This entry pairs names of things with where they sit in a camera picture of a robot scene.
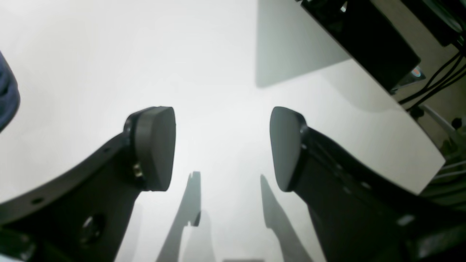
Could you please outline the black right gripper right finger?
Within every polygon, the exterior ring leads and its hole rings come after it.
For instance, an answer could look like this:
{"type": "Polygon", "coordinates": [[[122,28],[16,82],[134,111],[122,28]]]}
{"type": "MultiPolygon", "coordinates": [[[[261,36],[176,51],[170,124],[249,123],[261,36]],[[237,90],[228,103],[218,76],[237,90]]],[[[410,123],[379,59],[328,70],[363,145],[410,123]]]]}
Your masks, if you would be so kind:
{"type": "Polygon", "coordinates": [[[308,206],[328,262],[464,262],[465,211],[388,181],[300,113],[274,107],[275,178],[308,206]]]}

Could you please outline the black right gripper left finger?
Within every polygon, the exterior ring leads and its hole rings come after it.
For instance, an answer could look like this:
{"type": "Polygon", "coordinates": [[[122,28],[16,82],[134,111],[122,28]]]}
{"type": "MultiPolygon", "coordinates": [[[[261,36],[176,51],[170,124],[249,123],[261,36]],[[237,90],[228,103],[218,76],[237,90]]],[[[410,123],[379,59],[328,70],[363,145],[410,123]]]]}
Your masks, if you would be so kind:
{"type": "Polygon", "coordinates": [[[24,262],[113,262],[135,200],[173,173],[172,107],[128,116],[123,132],[61,176],[0,206],[1,256],[24,262]]]}

